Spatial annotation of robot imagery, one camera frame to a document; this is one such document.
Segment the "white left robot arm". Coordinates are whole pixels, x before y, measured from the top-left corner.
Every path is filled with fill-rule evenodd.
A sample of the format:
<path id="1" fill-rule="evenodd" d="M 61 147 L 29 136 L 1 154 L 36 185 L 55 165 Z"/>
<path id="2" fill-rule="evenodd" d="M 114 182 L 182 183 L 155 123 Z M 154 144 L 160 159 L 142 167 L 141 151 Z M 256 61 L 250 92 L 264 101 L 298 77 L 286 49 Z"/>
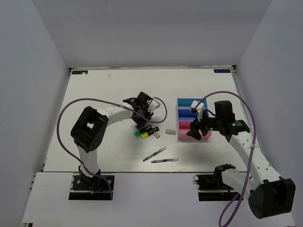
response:
<path id="1" fill-rule="evenodd" d="M 122 101 L 122 104 L 103 109 L 86 107 L 71 130 L 71 136 L 76 144 L 81 165 L 79 172 L 84 177 L 84 183 L 94 189 L 99 186 L 100 169 L 97 162 L 97 148 L 100 146 L 108 126 L 132 119 L 139 127 L 144 127 L 152 119 L 154 111 L 160 103 L 140 92 L 136 98 Z"/>

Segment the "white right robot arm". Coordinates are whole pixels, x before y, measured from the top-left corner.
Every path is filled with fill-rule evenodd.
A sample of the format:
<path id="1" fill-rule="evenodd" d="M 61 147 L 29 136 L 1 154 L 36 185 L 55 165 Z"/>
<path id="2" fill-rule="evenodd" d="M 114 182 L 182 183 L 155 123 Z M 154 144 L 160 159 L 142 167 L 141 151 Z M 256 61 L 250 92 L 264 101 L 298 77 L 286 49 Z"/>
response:
<path id="1" fill-rule="evenodd" d="M 292 210 L 295 184 L 283 178 L 252 143 L 253 134 L 243 120 L 236 120 L 230 101 L 215 102 L 215 113 L 209 117 L 204 104 L 193 101 L 190 111 L 195 119 L 187 135 L 201 140 L 210 131 L 217 131 L 237 151 L 245 163 L 249 176 L 245 177 L 232 164 L 215 167 L 211 175 L 199 175 L 199 189 L 209 191 L 231 188 L 243 193 L 243 199 L 258 219 L 289 213 Z"/>

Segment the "green gel pen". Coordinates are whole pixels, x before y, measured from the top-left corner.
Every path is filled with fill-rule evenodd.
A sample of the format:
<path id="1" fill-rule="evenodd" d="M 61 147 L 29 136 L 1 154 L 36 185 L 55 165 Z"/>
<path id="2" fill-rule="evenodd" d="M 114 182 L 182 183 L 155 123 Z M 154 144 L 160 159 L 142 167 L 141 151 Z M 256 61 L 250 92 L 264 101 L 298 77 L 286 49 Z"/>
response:
<path id="1" fill-rule="evenodd" d="M 148 157 L 144 158 L 144 159 L 143 159 L 143 162 L 145 162 L 145 161 L 149 160 L 150 158 L 152 158 L 152 157 L 158 155 L 159 153 L 165 151 L 166 149 L 167 149 L 166 146 L 160 148 L 158 151 L 156 151 L 156 152 L 154 152 L 153 154 L 149 155 Z"/>

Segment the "yellow cap highlighter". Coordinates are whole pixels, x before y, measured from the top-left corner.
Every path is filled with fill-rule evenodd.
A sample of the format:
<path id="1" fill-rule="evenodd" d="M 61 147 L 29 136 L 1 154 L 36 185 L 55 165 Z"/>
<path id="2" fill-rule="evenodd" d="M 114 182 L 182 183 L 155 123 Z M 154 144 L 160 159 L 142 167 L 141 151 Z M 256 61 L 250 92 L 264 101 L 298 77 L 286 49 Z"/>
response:
<path id="1" fill-rule="evenodd" d="M 158 132 L 159 130 L 160 129 L 158 127 L 150 128 L 146 132 L 144 132 L 143 134 L 141 134 L 141 138 L 142 139 L 146 139 L 147 137 L 151 136 L 155 132 Z"/>

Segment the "green cap highlighter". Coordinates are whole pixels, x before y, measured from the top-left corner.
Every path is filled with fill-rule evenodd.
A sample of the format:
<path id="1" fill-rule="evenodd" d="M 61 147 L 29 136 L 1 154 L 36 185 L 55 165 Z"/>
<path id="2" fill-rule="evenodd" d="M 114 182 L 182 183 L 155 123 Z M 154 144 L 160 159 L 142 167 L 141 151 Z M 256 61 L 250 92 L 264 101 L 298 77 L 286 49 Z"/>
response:
<path id="1" fill-rule="evenodd" d="M 134 133 L 134 135 L 135 135 L 135 137 L 139 137 L 139 136 L 141 136 L 143 133 L 145 133 L 146 131 L 148 131 L 149 129 L 151 129 L 152 128 L 152 126 L 146 126 L 146 127 L 144 127 L 144 128 L 141 128 L 141 129 L 139 129 L 139 130 L 137 130 L 135 133 Z"/>

